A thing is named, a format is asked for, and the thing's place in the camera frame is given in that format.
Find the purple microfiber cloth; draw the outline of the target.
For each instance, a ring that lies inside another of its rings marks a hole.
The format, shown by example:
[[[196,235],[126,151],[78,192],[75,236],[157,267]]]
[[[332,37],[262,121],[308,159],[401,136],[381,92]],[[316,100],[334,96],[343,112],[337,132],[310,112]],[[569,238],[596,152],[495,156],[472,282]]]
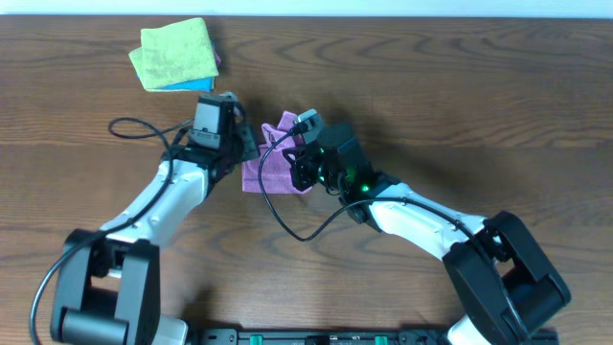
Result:
[[[259,164],[266,151],[280,140],[293,127],[293,121],[297,115],[285,111],[276,126],[268,123],[261,125],[261,131],[265,140],[259,145],[261,156],[257,159],[243,162],[241,165],[241,187],[245,193],[257,194],[261,191],[258,171]],[[283,157],[282,150],[292,149],[296,146],[292,137],[285,139],[275,147],[267,156],[262,168],[261,180],[265,191],[270,195],[303,195],[310,191],[299,191],[293,187],[290,174],[290,164]]]

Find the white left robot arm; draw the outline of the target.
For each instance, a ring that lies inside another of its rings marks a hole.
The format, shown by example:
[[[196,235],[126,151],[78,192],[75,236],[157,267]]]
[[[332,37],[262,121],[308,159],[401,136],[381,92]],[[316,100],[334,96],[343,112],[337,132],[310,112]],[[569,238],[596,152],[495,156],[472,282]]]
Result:
[[[99,230],[76,229],[66,239],[55,265],[51,338],[67,344],[187,343],[187,323],[161,312],[160,253],[215,184],[257,155],[238,97],[200,95],[193,122],[165,144],[145,189]]]

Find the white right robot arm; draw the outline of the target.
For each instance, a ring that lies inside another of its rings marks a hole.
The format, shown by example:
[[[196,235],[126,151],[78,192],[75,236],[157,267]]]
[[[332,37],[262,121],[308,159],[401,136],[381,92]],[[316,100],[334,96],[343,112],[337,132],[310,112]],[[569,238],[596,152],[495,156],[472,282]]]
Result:
[[[449,344],[530,344],[571,300],[571,292],[524,222],[501,211],[455,211],[373,168],[352,128],[296,125],[284,149],[293,186],[338,193],[342,212],[440,260],[465,309]]]

